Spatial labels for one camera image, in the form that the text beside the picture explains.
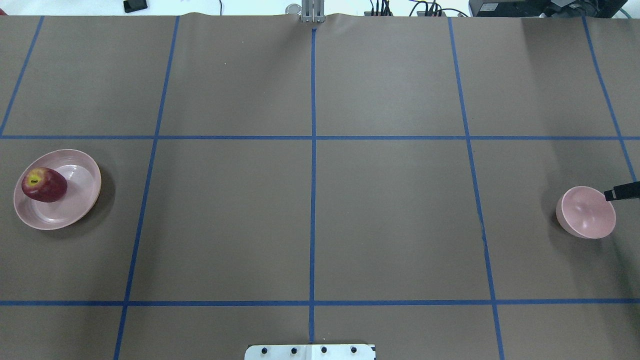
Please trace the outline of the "aluminium frame post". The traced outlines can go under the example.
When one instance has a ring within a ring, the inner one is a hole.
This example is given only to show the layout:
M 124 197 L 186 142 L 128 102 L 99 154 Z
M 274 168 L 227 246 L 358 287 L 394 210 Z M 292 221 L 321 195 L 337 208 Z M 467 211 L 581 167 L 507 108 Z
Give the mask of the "aluminium frame post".
M 325 1 L 302 0 L 299 18 L 302 23 L 324 23 L 326 21 Z

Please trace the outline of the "black usb hub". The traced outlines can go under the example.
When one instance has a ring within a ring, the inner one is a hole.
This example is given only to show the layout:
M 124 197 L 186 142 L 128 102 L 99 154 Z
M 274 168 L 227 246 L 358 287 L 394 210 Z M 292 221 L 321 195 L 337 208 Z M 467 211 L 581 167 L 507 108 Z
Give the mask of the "black usb hub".
M 416 1 L 416 4 L 414 5 L 413 9 L 411 10 L 411 14 L 414 13 L 414 11 L 416 11 L 417 7 L 419 5 L 423 5 L 425 7 L 425 9 L 423 10 L 423 14 L 422 16 L 425 18 L 442 18 L 442 17 L 446 17 L 445 14 L 445 10 L 444 8 L 436 1 L 426 1 L 426 0 L 419 0 Z
M 364 11 L 365 17 L 393 17 L 390 0 L 370 0 L 370 10 Z

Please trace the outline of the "pink bowl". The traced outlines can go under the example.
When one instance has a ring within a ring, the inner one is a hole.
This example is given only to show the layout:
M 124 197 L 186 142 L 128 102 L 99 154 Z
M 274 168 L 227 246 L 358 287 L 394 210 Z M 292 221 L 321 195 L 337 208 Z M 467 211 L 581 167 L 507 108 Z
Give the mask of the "pink bowl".
M 603 239 L 617 225 L 617 214 L 605 195 L 588 186 L 575 186 L 557 201 L 555 216 L 560 227 L 579 239 Z

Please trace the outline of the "red apple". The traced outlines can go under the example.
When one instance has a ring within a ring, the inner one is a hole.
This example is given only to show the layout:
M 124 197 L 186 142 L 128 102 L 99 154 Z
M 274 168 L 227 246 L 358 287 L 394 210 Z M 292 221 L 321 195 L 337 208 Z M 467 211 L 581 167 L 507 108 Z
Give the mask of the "red apple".
M 20 186 L 25 196 L 42 203 L 59 201 L 68 189 L 66 178 L 48 167 L 36 167 L 28 171 L 23 176 Z

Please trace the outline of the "upper black usb hub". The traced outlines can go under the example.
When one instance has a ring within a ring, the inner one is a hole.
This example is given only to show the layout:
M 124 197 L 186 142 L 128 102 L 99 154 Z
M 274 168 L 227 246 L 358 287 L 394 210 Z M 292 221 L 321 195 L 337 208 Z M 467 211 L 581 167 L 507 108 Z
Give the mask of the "upper black usb hub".
M 370 10 L 364 11 L 365 17 L 393 17 L 390 0 L 370 0 Z

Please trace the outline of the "lower black usb hub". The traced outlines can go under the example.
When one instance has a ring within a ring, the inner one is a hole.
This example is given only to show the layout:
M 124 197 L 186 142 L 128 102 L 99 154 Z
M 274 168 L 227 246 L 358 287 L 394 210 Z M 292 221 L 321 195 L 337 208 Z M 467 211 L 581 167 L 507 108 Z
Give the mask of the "lower black usb hub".
M 444 8 L 436 1 L 426 1 L 426 0 L 419 0 L 416 1 L 416 4 L 414 5 L 413 9 L 411 10 L 411 14 L 414 13 L 414 11 L 416 11 L 417 7 L 419 5 L 423 5 L 425 7 L 425 9 L 423 10 L 423 14 L 422 16 L 425 18 L 442 18 L 442 17 L 446 17 L 445 14 L 445 10 Z

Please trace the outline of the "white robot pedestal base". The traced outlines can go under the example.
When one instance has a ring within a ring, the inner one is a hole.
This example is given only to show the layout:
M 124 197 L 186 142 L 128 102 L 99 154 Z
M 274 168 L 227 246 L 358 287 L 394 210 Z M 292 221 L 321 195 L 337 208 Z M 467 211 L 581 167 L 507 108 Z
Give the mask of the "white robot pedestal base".
M 263 344 L 251 345 L 245 360 L 375 360 L 372 344 Z

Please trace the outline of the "pink plate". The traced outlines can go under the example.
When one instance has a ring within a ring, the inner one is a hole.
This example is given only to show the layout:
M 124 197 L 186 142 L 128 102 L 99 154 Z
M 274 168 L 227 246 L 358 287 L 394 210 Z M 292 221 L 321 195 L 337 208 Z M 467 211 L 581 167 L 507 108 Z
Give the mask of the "pink plate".
M 55 202 L 42 202 L 23 192 L 23 178 L 37 167 L 46 167 L 64 177 L 67 191 Z M 98 200 L 102 174 L 93 157 L 75 149 L 46 153 L 23 171 L 14 187 L 13 206 L 18 218 L 37 230 L 57 230 L 82 219 Z

